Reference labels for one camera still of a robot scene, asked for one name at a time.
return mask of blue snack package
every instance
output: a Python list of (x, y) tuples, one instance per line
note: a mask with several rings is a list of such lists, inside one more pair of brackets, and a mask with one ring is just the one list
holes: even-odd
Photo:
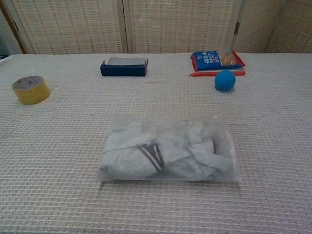
[(236, 69), (245, 66), (234, 50), (227, 52), (197, 51), (192, 53), (191, 59), (194, 71)]

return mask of folded cloth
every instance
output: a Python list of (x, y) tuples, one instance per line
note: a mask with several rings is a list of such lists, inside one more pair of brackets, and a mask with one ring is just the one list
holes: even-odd
[(97, 174), (100, 181), (238, 177), (231, 135), (213, 118), (116, 117)]

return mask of plastic bag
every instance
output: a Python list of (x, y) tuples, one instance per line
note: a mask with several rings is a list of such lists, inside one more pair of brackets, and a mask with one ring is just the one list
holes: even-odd
[(232, 51), (220, 52), (197, 51), (191, 55), (194, 71), (213, 70), (213, 69), (236, 69), (244, 67), (244, 62), (237, 53)]
[(209, 179), (240, 179), (230, 131), (217, 118), (113, 118), (98, 181)]

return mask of yellow tape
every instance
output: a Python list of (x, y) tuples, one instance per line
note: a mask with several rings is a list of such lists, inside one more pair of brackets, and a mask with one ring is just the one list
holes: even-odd
[(19, 79), (12, 84), (12, 89), (23, 104), (37, 104), (50, 96), (50, 91), (40, 76)]

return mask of textured tablecloth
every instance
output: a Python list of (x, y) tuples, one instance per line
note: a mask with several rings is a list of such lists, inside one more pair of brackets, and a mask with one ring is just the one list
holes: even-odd
[[(240, 54), (229, 92), (190, 77), (190, 53), (149, 58), (146, 77), (102, 77), (123, 55), (14, 55), (0, 62), (0, 231), (311, 233), (312, 54)], [(11, 84), (43, 76), (22, 105)], [(110, 118), (219, 115), (242, 174), (230, 182), (95, 182)]]

